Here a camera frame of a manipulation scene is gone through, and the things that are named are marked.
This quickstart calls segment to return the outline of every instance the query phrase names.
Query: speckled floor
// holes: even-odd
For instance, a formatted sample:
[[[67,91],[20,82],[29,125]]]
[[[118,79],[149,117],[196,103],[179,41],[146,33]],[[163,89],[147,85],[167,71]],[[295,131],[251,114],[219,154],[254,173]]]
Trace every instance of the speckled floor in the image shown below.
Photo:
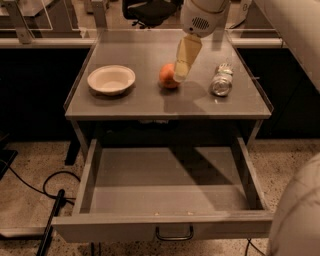
[[[81,175],[83,159],[79,154],[74,166],[65,166],[67,142],[14,142],[8,149],[19,152],[12,164],[21,177],[42,188],[44,180],[59,170],[70,170]],[[313,155],[320,152],[320,140],[256,140],[250,149],[250,157],[257,170],[266,200],[272,211],[276,210],[280,196],[292,175]],[[78,182],[72,177],[57,176],[48,184],[48,192],[56,193],[60,188],[67,196],[74,197]],[[0,181],[0,227],[45,226],[53,200],[32,191],[23,185],[11,172]],[[60,215],[69,215],[71,206],[62,209]],[[262,251],[266,250],[267,239],[253,239]],[[208,240],[177,243],[132,242],[102,243],[101,255],[244,255],[246,240]],[[0,241],[1,256],[35,255],[39,241]],[[91,255],[90,244],[68,244],[59,234],[54,233],[48,255]],[[249,255],[259,255],[250,248]]]

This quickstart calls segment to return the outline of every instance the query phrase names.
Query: drawer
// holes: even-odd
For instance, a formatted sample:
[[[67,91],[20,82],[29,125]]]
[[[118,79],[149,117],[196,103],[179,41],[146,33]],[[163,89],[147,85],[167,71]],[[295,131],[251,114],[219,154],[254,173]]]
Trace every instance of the drawer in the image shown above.
[[[273,214],[246,145],[108,147],[91,141],[67,242],[268,237]]]

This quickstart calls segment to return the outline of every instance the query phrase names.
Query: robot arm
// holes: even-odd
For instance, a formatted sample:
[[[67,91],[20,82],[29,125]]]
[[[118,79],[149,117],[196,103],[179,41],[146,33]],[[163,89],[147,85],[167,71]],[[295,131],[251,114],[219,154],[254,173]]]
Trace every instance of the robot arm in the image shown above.
[[[201,38],[213,33],[218,21],[223,16],[229,0],[185,0],[181,11],[183,31],[188,35],[183,37],[177,50],[174,80],[183,82],[202,44]]]

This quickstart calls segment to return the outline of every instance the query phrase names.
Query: black chair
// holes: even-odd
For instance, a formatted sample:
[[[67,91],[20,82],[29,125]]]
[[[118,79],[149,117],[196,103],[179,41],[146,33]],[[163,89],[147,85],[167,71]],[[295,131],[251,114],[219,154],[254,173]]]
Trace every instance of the black chair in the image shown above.
[[[128,20],[136,20],[140,28],[154,28],[173,15],[181,6],[183,0],[123,0],[123,16]]]

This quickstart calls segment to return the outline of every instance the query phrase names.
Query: gray table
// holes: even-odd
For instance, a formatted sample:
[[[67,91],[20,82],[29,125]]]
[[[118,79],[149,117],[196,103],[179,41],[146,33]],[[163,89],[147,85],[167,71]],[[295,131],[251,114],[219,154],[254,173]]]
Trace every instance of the gray table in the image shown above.
[[[181,30],[104,31],[66,110],[84,153],[88,141],[79,121],[146,119],[242,119],[263,120],[271,111],[225,35],[202,40],[203,47],[189,76],[177,90],[158,85],[162,65],[174,62]],[[218,65],[232,63],[233,89],[221,98],[209,92]],[[89,89],[88,75],[105,65],[123,65],[136,74],[134,85],[123,95],[109,97]],[[253,129],[254,138],[261,123]]]
[[[66,116],[88,152],[86,164],[72,216],[52,222],[67,242],[268,236],[273,214],[248,144],[231,130],[239,122],[256,124],[254,138],[259,120],[271,112],[226,37],[203,40],[178,90],[160,88],[160,67],[175,61],[182,36],[178,30],[107,31],[84,65]],[[208,89],[225,61],[234,66],[234,89],[219,98]],[[101,96],[88,88],[88,74],[109,64],[136,73],[134,86],[122,96]],[[137,119],[165,119],[178,126],[110,129],[121,120]],[[82,126],[88,123],[97,123],[96,130],[107,124],[105,137],[92,139],[90,148]]]

